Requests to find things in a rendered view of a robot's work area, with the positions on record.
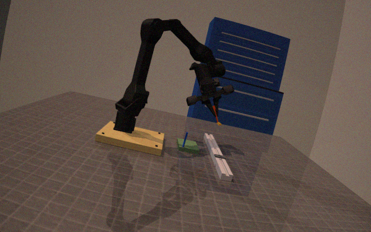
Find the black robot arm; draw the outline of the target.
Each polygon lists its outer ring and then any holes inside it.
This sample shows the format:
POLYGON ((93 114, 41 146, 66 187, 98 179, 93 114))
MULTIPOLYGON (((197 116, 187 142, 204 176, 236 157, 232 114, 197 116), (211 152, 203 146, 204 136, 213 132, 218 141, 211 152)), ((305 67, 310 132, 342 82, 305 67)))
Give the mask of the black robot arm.
MULTIPOLYGON (((127 87, 123 98, 115 103, 118 110, 114 130, 132 133, 136 118, 145 107, 149 92, 145 90, 145 82, 155 48, 164 31, 171 31, 189 49, 195 61, 190 70, 195 70, 197 80, 206 76, 219 77, 225 74, 222 61, 216 60, 211 49, 200 42, 181 24, 178 19, 161 20, 159 18, 146 19, 141 24, 141 47, 138 53, 131 84, 127 87), (207 65, 205 65, 206 63, 207 65)), ((220 86, 218 78, 207 83, 200 83, 201 93, 216 90, 220 86)))

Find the green tray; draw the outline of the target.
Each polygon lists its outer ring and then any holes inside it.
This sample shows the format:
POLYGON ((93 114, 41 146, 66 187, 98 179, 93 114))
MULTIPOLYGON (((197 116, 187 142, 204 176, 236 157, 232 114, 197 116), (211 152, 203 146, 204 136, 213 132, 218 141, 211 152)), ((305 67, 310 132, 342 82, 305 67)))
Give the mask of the green tray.
POLYGON ((186 140, 184 147, 183 142, 184 139, 177 138, 177 147, 179 151, 184 151, 184 152, 189 152, 189 153, 194 153, 194 154, 199 154, 200 150, 197 146, 197 143, 194 141, 186 140))

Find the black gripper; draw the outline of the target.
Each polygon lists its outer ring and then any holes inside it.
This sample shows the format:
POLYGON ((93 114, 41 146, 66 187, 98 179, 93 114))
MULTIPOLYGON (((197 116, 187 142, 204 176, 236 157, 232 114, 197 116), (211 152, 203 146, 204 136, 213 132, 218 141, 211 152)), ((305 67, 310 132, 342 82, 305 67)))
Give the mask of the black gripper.
MULTIPOLYGON (((199 83, 199 86, 200 86, 200 83, 201 84, 202 83, 207 83, 209 81, 212 81, 212 77, 211 76, 206 76, 204 78, 199 79, 198 83, 199 83)), ((221 94, 228 95, 228 94, 231 94, 233 91, 234 91, 233 86, 228 85, 228 86, 222 87, 222 89, 218 90, 218 91, 211 90, 211 91, 202 93, 201 96, 193 95, 193 96, 187 97, 186 102, 187 102, 187 105, 190 106, 190 105, 196 104, 197 101, 202 101, 202 104, 205 104, 210 109, 210 111, 213 113, 213 115, 216 117, 216 114, 218 116, 218 104, 219 104, 218 101, 221 98, 221 94), (213 106, 211 104, 211 101, 209 99, 210 97, 214 97, 213 101, 214 101, 216 114, 215 114, 215 111, 214 111, 213 106)))

